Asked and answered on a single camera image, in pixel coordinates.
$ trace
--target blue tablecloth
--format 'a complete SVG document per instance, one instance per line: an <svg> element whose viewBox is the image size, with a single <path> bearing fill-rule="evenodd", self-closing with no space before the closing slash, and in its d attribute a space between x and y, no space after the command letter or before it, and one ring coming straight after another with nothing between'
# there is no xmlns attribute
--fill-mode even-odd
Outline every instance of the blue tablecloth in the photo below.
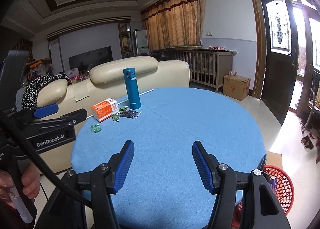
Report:
<svg viewBox="0 0 320 229"><path fill-rule="evenodd" d="M98 122L89 118L76 139L72 167L91 171L130 139L132 164L123 188L112 196L119 223L130 229L201 229L215 196L201 182L192 144L200 140L220 163L249 173L266 153L259 127L239 104L208 90L162 88L140 99L137 119L109 118L97 134L90 125Z"/></svg>

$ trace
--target white refrigerator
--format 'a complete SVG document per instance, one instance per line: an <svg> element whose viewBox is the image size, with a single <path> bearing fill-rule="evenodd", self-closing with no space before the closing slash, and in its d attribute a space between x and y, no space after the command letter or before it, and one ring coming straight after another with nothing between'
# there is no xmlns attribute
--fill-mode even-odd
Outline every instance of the white refrigerator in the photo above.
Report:
<svg viewBox="0 0 320 229"><path fill-rule="evenodd" d="M135 48L135 56L140 56L141 53L149 54L149 47L148 47L148 37L147 31L134 31L134 48Z"/></svg>

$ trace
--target human hand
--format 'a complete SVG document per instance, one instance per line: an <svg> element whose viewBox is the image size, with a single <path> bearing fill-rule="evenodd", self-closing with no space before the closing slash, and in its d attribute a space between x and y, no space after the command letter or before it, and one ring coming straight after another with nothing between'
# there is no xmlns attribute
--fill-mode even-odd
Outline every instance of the human hand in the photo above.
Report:
<svg viewBox="0 0 320 229"><path fill-rule="evenodd" d="M30 165L26 168L21 176L21 182L24 185L22 191L29 198L35 198L40 191L40 175L36 168L36 166L30 162ZM2 199L5 203L15 208L12 203L6 188L12 186L12 179L9 173L0 169L0 199Z"/></svg>

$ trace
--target flat screen tv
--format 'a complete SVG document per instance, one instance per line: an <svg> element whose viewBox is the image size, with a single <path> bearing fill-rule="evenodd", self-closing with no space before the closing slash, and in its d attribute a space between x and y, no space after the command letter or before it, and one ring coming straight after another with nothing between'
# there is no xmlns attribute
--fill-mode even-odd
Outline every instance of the flat screen tv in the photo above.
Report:
<svg viewBox="0 0 320 229"><path fill-rule="evenodd" d="M70 69L78 68L85 72L90 64L94 66L113 61L111 46L84 52L69 58Z"/></svg>

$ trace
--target black and white patterned cloth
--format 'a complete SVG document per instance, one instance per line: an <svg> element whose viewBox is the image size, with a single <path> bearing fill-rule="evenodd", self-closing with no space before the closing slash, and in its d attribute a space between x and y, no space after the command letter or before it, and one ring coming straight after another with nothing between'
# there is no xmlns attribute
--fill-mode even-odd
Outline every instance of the black and white patterned cloth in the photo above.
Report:
<svg viewBox="0 0 320 229"><path fill-rule="evenodd" d="M38 94L42 88L46 87L49 83L65 79L68 81L68 85L72 84L69 77L65 73L59 73L55 75L47 74L38 77L32 81L26 88L22 96L22 108L23 109L33 109L37 107Z"/></svg>

